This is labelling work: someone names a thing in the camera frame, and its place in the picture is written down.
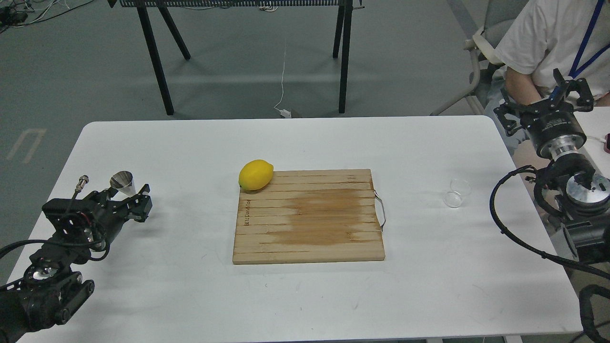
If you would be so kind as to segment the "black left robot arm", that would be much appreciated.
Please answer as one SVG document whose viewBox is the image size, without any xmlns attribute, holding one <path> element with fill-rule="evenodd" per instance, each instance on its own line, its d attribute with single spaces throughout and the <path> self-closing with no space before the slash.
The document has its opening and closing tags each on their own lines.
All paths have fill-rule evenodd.
<svg viewBox="0 0 610 343">
<path fill-rule="evenodd" d="M 1 287 L 1 341 L 15 343 L 24 334 L 64 325 L 94 292 L 72 265 L 95 261 L 93 252 L 107 256 L 111 243 L 128 220 L 145 222 L 152 208 L 150 186 L 122 201 L 116 188 L 93 191 L 86 197 L 53 198 L 43 205 L 54 234 L 39 240 L 20 279 Z"/>
</svg>

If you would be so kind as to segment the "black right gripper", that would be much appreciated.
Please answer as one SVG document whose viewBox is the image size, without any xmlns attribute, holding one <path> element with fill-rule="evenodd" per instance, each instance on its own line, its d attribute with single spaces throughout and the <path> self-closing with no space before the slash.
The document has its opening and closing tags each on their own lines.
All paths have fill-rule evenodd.
<svg viewBox="0 0 610 343">
<path fill-rule="evenodd" d="M 550 108 L 543 103 L 525 106 L 504 102 L 495 107 L 494 114 L 507 137 L 523 131 L 532 141 L 541 158 L 559 158 L 577 152 L 586 142 L 586 135 L 574 111 L 592 111 L 593 95 L 585 78 L 565 80 L 558 68 L 553 70 L 556 87 L 550 95 Z M 577 105 L 566 101 L 571 92 L 578 94 Z"/>
</svg>

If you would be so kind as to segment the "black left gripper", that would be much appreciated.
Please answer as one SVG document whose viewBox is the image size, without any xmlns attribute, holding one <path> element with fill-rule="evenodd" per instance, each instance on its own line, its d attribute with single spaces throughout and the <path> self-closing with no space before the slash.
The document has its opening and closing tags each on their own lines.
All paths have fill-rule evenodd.
<svg viewBox="0 0 610 343">
<path fill-rule="evenodd" d="M 116 188 L 108 188 L 93 191 L 80 200 L 53 198 L 42 206 L 42 211 L 67 242 L 112 243 L 125 221 L 145 222 L 153 206 L 149 184 L 121 202 L 112 200 L 117 193 Z"/>
</svg>

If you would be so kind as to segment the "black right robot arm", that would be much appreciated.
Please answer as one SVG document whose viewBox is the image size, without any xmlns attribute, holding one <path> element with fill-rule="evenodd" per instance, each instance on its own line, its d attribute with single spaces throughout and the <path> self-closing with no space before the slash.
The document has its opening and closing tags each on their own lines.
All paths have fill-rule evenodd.
<svg viewBox="0 0 610 343">
<path fill-rule="evenodd" d="M 592 111 L 593 96 L 584 78 L 565 80 L 558 69 L 553 75 L 557 85 L 547 99 L 525 106 L 503 93 L 505 102 L 494 110 L 507 135 L 527 131 L 536 154 L 550 162 L 544 169 L 527 165 L 501 178 L 490 196 L 490 213 L 500 232 L 514 243 L 543 259 L 608 279 L 608 272 L 593 265 L 609 260 L 609 180 L 579 152 L 587 137 L 574 115 L 576 111 Z M 532 174 L 536 204 L 559 221 L 573 259 L 533 248 L 499 219 L 497 191 L 522 173 Z"/>
</svg>

